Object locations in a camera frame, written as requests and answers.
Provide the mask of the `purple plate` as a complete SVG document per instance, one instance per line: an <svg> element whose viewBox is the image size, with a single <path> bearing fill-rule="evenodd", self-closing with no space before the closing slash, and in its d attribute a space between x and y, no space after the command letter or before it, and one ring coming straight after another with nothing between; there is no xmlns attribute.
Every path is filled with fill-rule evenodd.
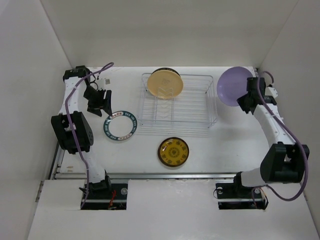
<svg viewBox="0 0 320 240"><path fill-rule="evenodd" d="M216 86L220 101L229 107L237 107L237 99L248 92L247 78L251 77L252 73L242 66L231 67L223 72Z"/></svg>

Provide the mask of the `green rimmed white plate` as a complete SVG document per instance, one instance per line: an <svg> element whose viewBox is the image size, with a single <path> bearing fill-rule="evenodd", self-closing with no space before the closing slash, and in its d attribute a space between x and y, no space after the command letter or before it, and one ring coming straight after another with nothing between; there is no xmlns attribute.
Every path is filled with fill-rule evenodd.
<svg viewBox="0 0 320 240"><path fill-rule="evenodd" d="M103 123L104 134L113 141L125 141L133 136L138 127L136 117L129 111L116 111Z"/></svg>

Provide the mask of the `white wire dish rack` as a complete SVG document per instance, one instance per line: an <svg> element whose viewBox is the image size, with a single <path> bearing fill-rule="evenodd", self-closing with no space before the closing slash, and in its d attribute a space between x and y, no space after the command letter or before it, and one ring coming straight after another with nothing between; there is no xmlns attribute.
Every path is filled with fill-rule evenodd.
<svg viewBox="0 0 320 240"><path fill-rule="evenodd" d="M141 77L137 119L143 126L210 128L218 120L215 81L211 75L182 74L183 89L174 96L172 88L159 88L156 96L148 90L151 74Z"/></svg>

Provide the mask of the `tan plate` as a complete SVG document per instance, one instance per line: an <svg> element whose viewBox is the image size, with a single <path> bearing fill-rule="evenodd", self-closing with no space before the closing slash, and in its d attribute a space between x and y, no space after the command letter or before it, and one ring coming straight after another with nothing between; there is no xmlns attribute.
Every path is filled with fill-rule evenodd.
<svg viewBox="0 0 320 240"><path fill-rule="evenodd" d="M170 71L158 71L147 80L147 89L155 97L168 100L177 97L184 88L182 77Z"/></svg>

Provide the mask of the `yellow patterned plate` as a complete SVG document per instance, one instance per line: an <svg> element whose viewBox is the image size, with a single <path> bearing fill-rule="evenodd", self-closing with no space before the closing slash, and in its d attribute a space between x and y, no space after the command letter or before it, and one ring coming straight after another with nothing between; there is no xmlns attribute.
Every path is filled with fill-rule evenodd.
<svg viewBox="0 0 320 240"><path fill-rule="evenodd" d="M182 166L187 161L189 154L188 144L179 137L166 138L157 149L160 162L170 168Z"/></svg>

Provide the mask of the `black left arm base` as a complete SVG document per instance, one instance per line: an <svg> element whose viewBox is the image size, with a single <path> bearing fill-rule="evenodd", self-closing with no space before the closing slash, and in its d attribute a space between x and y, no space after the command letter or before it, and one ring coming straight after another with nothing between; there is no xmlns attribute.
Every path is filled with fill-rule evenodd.
<svg viewBox="0 0 320 240"><path fill-rule="evenodd" d="M128 184L113 183L111 189L89 191L85 200L82 196L81 210L126 210L127 209Z"/></svg>

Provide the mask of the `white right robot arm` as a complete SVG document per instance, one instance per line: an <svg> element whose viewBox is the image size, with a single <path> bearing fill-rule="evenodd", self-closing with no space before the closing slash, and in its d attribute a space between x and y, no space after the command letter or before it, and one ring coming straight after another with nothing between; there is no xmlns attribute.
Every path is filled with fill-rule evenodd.
<svg viewBox="0 0 320 240"><path fill-rule="evenodd" d="M300 183L301 187L293 197L280 197L291 202L303 193L307 185L310 150L285 126L277 102L273 96L265 94L266 88L263 77L249 77L246 80L247 93L237 99L240 108L247 114L251 113L260 124L269 150L258 168L235 175L231 190L235 196L243 197L262 187L274 191L270 186L273 183Z"/></svg>

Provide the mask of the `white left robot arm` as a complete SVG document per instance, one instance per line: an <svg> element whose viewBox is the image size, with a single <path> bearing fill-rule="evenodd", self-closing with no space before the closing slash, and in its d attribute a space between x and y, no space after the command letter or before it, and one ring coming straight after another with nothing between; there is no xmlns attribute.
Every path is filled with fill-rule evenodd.
<svg viewBox="0 0 320 240"><path fill-rule="evenodd" d="M112 114L111 90L92 86L91 79L97 79L100 73L100 70L92 72L84 65L64 72L63 104L59 113L51 117L51 125L60 147L71 155L78 155L85 165L86 185L82 188L85 196L98 195L104 199L112 192L110 178L95 159L93 130L80 110L81 101L86 100L89 113L98 117L103 112Z"/></svg>

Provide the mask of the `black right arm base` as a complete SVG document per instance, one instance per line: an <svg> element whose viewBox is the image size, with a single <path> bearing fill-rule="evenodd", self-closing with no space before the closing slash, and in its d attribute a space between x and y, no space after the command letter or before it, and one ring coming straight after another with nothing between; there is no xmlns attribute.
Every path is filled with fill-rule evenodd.
<svg viewBox="0 0 320 240"><path fill-rule="evenodd" d="M219 210L266 210L267 196L259 188L236 187L231 182L215 184L213 194L218 200Z"/></svg>

